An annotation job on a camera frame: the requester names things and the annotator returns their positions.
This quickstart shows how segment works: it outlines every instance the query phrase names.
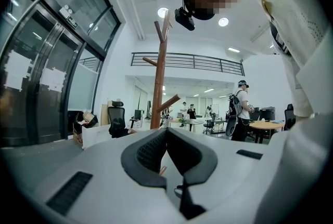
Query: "ceiling light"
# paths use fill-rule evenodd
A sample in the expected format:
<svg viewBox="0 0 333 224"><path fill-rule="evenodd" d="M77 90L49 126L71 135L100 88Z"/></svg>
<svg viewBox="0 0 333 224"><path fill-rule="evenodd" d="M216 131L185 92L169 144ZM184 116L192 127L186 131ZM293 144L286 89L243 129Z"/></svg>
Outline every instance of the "ceiling light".
<svg viewBox="0 0 333 224"><path fill-rule="evenodd" d="M11 1L11 3L13 3L15 6L17 6L17 7L20 6L16 0L10 0L10 1Z"/></svg>
<svg viewBox="0 0 333 224"><path fill-rule="evenodd" d="M164 18L164 17L165 17L165 12L166 12L167 10L168 10L167 8L160 8L160 9L157 11L158 16L161 17L161 18Z"/></svg>
<svg viewBox="0 0 333 224"><path fill-rule="evenodd" d="M10 14L9 12L7 13L9 17L11 17L14 21L17 21L17 19L12 15Z"/></svg>
<svg viewBox="0 0 333 224"><path fill-rule="evenodd" d="M225 27L225 26L227 26L228 23L229 23L228 18L221 18L221 19L219 20L219 26L221 26L221 27Z"/></svg>
<svg viewBox="0 0 333 224"><path fill-rule="evenodd" d="M32 32L39 40L42 40L42 38L39 36L39 35L37 35L35 32Z"/></svg>
<svg viewBox="0 0 333 224"><path fill-rule="evenodd" d="M233 51L233 52L236 52L236 53L239 53L239 52L240 52L240 50L238 50L238 49L234 49L234 48L232 48L232 47L228 48L228 50Z"/></svg>
<svg viewBox="0 0 333 224"><path fill-rule="evenodd" d="M93 23L89 24L89 28L91 28L93 25L94 25ZM98 27L96 27L96 28L94 29L94 31L96 31L97 29L98 29Z"/></svg>

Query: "table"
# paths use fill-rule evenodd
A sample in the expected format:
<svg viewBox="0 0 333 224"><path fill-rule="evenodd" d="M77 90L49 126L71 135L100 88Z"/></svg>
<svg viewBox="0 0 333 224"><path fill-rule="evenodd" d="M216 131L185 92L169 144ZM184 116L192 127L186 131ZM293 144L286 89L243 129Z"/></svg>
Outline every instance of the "table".
<svg viewBox="0 0 333 224"><path fill-rule="evenodd" d="M169 120L169 127L170 127L171 123L181 123L181 122L179 122L178 118L174 118L172 120ZM184 121L183 123L184 124L192 124L194 126L194 125L198 125L198 124L203 124L204 121L192 118L192 119L189 119L187 121Z"/></svg>
<svg viewBox="0 0 333 224"><path fill-rule="evenodd" d="M250 123L250 127L254 128L254 129L258 129L260 130L260 140L259 143L262 143L264 135L263 135L263 130L269 130L270 131L270 138L271 138L271 130L275 130L275 129L283 129L283 127L285 126L285 122L282 123L272 123L270 122L263 122L263 121L255 121ZM258 142L258 134L255 135L255 143Z"/></svg>

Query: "window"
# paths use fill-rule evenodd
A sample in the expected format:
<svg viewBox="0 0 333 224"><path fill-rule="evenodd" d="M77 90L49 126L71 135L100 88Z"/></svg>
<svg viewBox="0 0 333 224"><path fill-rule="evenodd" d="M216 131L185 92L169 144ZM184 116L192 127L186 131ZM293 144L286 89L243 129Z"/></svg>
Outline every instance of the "window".
<svg viewBox="0 0 333 224"><path fill-rule="evenodd" d="M105 49L106 43L116 25L117 21L109 11L106 13L100 24L91 31L89 35L100 47Z"/></svg>
<svg viewBox="0 0 333 224"><path fill-rule="evenodd" d="M91 24L107 8L104 0L56 0L61 7L67 5L71 17L84 30L88 31Z"/></svg>

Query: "white wall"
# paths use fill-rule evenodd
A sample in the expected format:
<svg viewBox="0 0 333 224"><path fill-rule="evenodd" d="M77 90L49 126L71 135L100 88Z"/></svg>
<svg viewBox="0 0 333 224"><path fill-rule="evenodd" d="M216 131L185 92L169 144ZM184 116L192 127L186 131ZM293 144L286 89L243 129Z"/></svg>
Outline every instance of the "white wall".
<svg viewBox="0 0 333 224"><path fill-rule="evenodd" d="M256 55L243 62L249 87L249 104L275 107L275 118L285 119L285 109L292 103L291 91L280 55Z"/></svg>
<svg viewBox="0 0 333 224"><path fill-rule="evenodd" d="M147 35L144 41L138 41L134 52L158 52L160 41L156 35ZM167 52L202 55L239 62L240 54L226 51L222 46L208 43L203 39L179 38L170 32Z"/></svg>
<svg viewBox="0 0 333 224"><path fill-rule="evenodd" d="M94 106L94 113L98 119L100 119L101 105L109 100L120 98L125 109L132 107L135 81L125 76L131 65L131 52L136 40L136 34L129 25L122 24L109 48L99 77ZM129 119L130 115L130 110L125 111L126 119Z"/></svg>
<svg viewBox="0 0 333 224"><path fill-rule="evenodd" d="M222 119L225 118L225 112L229 110L229 97L213 98L213 105L219 105L219 115Z"/></svg>

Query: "white sleeve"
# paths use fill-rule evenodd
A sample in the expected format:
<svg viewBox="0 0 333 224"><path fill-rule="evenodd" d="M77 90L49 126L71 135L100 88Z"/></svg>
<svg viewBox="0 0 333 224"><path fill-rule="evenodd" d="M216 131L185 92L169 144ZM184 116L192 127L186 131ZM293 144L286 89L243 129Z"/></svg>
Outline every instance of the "white sleeve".
<svg viewBox="0 0 333 224"><path fill-rule="evenodd" d="M239 98L240 100L243 102L243 101L249 101L248 99L248 93L246 93L245 91L241 91L239 93Z"/></svg>

